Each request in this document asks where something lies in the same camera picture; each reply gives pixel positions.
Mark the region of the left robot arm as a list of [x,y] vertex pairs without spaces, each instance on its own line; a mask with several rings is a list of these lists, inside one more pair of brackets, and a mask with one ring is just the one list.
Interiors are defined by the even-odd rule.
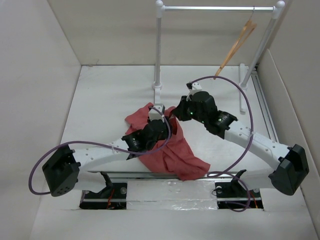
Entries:
[[49,193],[52,197],[60,197],[75,189],[107,198],[112,183],[104,173],[92,176],[98,167],[155,153],[160,150],[156,144],[162,142],[165,146],[171,135],[169,122],[158,119],[109,144],[90,142],[90,148],[76,150],[72,150],[68,143],[59,146],[42,166]]

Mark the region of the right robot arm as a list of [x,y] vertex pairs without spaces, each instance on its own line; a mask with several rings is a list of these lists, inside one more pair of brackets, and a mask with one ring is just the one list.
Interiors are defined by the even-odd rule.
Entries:
[[234,115],[218,110],[214,98],[206,91],[182,96],[172,114],[179,121],[195,120],[203,124],[209,133],[245,148],[269,165],[263,170],[240,170],[229,185],[237,197],[256,189],[276,189],[292,196],[310,171],[302,146],[287,146],[254,133]]

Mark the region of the wooden clothes hanger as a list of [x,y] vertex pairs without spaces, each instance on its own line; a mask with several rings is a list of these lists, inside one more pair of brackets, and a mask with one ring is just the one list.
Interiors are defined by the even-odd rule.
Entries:
[[218,76],[221,73],[224,67],[229,63],[229,61],[232,59],[235,53],[240,49],[240,47],[246,42],[246,40],[249,38],[252,32],[256,29],[256,27],[257,27],[257,24],[253,23],[252,19],[249,18],[249,20],[243,26],[237,40],[229,50],[227,56],[223,60],[222,64],[219,66],[218,70],[216,71],[215,76]]

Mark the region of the red t shirt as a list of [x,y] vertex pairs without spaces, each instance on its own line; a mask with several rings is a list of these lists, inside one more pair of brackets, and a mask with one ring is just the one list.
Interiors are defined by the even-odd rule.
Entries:
[[173,116],[174,106],[166,109],[164,115],[172,126],[172,137],[159,151],[139,156],[139,161],[152,173],[174,174],[182,181],[203,177],[211,165],[196,157],[185,139],[181,125]]

